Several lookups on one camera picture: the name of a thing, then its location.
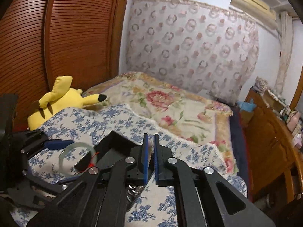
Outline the pale green jade bangle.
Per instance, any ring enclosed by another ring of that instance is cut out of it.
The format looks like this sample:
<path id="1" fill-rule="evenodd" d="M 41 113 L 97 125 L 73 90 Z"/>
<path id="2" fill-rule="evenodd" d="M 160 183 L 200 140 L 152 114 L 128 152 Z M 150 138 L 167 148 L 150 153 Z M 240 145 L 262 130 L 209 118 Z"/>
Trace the pale green jade bangle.
<path id="1" fill-rule="evenodd" d="M 88 145 L 84 142 L 74 142 L 74 143 L 68 145 L 67 147 L 65 147 L 59 156 L 59 172 L 62 175 L 64 175 L 66 178 L 71 178 L 71 177 L 76 176 L 76 175 L 71 175 L 71 174 L 65 172 L 64 168 L 63 168 L 63 161 L 65 159 L 65 156 L 69 153 L 69 151 L 71 151 L 72 149 L 76 149 L 76 148 L 86 148 L 90 153 L 89 165 L 95 166 L 97 164 L 97 152 L 93 146 Z"/>

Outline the black jewelry box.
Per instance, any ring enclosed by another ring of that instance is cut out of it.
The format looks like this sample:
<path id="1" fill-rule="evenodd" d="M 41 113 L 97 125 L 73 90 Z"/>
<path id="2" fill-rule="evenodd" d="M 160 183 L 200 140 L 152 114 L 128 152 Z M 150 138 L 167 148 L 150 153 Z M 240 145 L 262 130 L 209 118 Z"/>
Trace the black jewelry box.
<path id="1" fill-rule="evenodd" d="M 99 166 L 101 169 L 110 168 L 113 166 L 117 161 L 119 161 L 122 158 L 126 158 L 129 156 L 132 156 L 131 149 L 135 146 L 139 146 L 136 143 L 132 142 L 128 138 L 123 137 L 122 135 L 118 134 L 115 131 L 111 131 L 108 135 L 106 135 L 95 147 L 95 151 L 99 154 L 97 154 L 97 162 L 99 162 L 101 165 Z M 151 159 L 148 160 L 148 180 L 150 180 L 153 172 L 154 172 L 154 162 L 153 155 L 151 156 Z M 75 169 L 77 169 L 79 172 L 84 171 L 90 162 L 90 154 L 87 153 L 80 161 L 76 163 L 74 166 Z M 135 204 L 135 201 L 140 197 L 141 193 L 145 189 L 145 186 L 143 188 L 134 187 L 131 189 L 131 187 L 128 187 L 128 195 L 127 195 L 127 208 L 126 211 L 130 211 L 130 209 Z"/>

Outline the yellow Pikachu plush toy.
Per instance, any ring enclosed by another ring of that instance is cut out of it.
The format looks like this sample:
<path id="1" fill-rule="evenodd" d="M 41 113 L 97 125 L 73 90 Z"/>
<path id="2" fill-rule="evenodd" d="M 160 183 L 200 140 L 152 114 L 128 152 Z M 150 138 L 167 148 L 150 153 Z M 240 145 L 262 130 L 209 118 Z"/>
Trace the yellow Pikachu plush toy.
<path id="1" fill-rule="evenodd" d="M 57 77 L 52 90 L 43 95 L 33 105 L 33 113 L 28 116 L 28 128 L 30 130 L 36 130 L 65 108 L 83 108 L 106 100 L 107 96 L 104 94 L 93 94 L 83 97 L 81 89 L 71 87 L 72 80 L 72 76 Z"/>

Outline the dark blue bed sheet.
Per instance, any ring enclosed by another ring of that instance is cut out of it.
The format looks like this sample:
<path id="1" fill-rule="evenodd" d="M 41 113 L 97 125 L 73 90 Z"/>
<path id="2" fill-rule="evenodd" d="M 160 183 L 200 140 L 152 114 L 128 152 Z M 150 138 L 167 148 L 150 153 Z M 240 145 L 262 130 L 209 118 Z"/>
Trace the dark blue bed sheet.
<path id="1" fill-rule="evenodd" d="M 229 117 L 231 143 L 233 154 L 236 159 L 236 165 L 238 167 L 237 175 L 240 176 L 247 187 L 249 187 L 249 167 L 247 158 L 247 148 L 245 137 L 240 122 L 240 112 L 238 107 L 230 107 L 233 114 Z"/>

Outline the wooden sideboard cabinet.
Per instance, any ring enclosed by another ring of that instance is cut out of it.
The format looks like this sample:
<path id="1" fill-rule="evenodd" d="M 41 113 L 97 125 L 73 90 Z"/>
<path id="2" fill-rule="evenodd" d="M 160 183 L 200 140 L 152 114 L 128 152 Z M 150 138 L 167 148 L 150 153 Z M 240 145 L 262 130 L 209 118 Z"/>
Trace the wooden sideboard cabinet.
<path id="1" fill-rule="evenodd" d="M 245 99 L 256 108 L 244 128 L 249 160 L 249 193 L 253 201 L 276 194 L 286 205 L 302 193 L 302 153 L 292 144 L 292 135 L 253 89 Z"/>

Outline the floral beige bed blanket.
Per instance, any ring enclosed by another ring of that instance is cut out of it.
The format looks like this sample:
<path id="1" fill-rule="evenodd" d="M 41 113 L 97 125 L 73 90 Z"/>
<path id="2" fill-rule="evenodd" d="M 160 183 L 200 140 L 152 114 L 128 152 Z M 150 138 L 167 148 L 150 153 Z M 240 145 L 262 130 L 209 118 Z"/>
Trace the floral beige bed blanket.
<path id="1" fill-rule="evenodd" d="M 214 144 L 224 158 L 227 172 L 238 168 L 232 149 L 230 117 L 232 109 L 174 85 L 157 80 L 143 72 L 128 72 L 95 85 L 83 96 L 104 94 L 101 104 L 91 110 L 126 103 L 140 116 L 154 120 L 169 132 L 197 145 Z"/>

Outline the blue plastic bag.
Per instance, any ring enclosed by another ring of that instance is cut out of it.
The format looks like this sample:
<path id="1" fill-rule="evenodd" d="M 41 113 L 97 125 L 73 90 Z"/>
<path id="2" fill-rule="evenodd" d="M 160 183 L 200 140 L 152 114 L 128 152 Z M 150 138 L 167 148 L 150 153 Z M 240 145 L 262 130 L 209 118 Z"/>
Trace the blue plastic bag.
<path id="1" fill-rule="evenodd" d="M 246 111 L 252 113 L 257 105 L 254 103 L 254 100 L 251 98 L 249 102 L 246 101 L 238 101 L 237 102 L 240 111 Z"/>

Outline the brown louvered wardrobe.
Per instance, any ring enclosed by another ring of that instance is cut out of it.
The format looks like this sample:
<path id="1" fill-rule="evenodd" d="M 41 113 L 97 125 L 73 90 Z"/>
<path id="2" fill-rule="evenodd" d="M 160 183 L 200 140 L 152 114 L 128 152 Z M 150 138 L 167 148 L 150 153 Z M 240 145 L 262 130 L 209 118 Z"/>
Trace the brown louvered wardrobe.
<path id="1" fill-rule="evenodd" d="M 1 0 L 1 94 L 19 99 L 14 129 L 58 76 L 87 90 L 118 75 L 127 0 Z"/>

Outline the pink bottle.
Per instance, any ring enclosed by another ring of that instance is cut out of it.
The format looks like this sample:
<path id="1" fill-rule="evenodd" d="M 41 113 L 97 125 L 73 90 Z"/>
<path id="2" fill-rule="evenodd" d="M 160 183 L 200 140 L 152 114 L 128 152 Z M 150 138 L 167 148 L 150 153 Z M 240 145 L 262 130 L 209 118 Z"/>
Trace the pink bottle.
<path id="1" fill-rule="evenodd" d="M 300 112 L 296 112 L 294 115 L 291 116 L 289 122 L 287 123 L 287 128 L 290 132 L 293 132 L 299 123 L 300 120 Z"/>

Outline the patterned pink lace curtain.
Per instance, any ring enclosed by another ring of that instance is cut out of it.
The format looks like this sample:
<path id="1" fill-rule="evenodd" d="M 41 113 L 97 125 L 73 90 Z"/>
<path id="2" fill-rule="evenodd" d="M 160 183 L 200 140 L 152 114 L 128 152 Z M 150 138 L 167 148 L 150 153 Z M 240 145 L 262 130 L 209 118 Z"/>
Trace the patterned pink lace curtain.
<path id="1" fill-rule="evenodd" d="M 131 0 L 128 70 L 236 103 L 258 55 L 258 27 L 244 15 L 191 0 Z"/>

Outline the beige tied side curtain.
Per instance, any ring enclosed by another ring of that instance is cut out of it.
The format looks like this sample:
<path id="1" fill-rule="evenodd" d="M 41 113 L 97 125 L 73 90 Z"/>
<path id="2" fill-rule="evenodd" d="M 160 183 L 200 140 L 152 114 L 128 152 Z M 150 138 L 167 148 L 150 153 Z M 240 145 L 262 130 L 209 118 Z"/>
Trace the beige tied side curtain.
<path id="1" fill-rule="evenodd" d="M 281 51 L 279 58 L 279 70 L 275 83 L 275 92 L 282 95 L 284 84 L 286 81 L 287 71 L 290 65 L 292 48 L 293 48 L 293 21 L 287 11 L 280 13 L 281 21 Z"/>

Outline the cream wall air conditioner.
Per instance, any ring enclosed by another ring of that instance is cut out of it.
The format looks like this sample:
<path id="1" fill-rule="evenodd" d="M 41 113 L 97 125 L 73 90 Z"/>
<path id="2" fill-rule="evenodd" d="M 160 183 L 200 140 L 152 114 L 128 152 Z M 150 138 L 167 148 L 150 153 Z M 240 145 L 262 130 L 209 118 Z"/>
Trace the cream wall air conditioner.
<path id="1" fill-rule="evenodd" d="M 231 0 L 230 5 L 253 16 L 272 30 L 278 28 L 276 12 L 262 0 Z"/>

